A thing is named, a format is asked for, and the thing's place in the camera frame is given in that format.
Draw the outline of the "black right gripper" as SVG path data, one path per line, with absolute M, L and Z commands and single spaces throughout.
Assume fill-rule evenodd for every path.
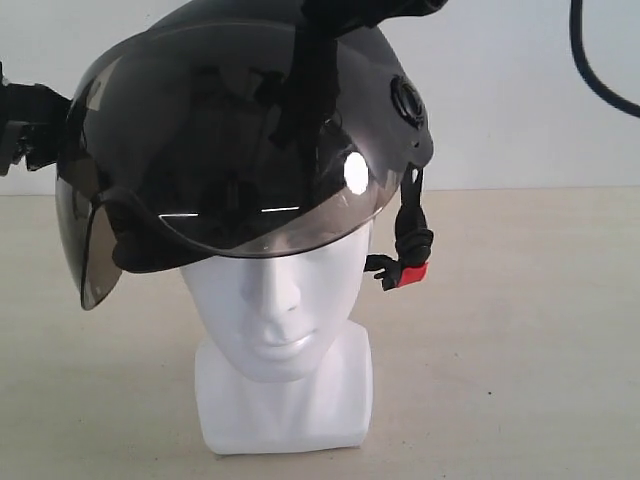
M 314 29 L 340 37 L 386 20 L 426 17 L 439 12 L 447 0 L 304 1 L 301 13 Z M 289 75 L 277 94 L 280 107 L 270 140 L 284 150 L 294 143 L 314 147 L 322 125 L 331 119 L 340 93 L 337 41 L 311 29 L 298 29 Z

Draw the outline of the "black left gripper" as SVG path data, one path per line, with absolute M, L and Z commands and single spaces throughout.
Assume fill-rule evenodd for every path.
M 70 100 L 43 84 L 11 83 L 1 67 L 1 175 L 21 161 L 28 171 L 55 164 Z

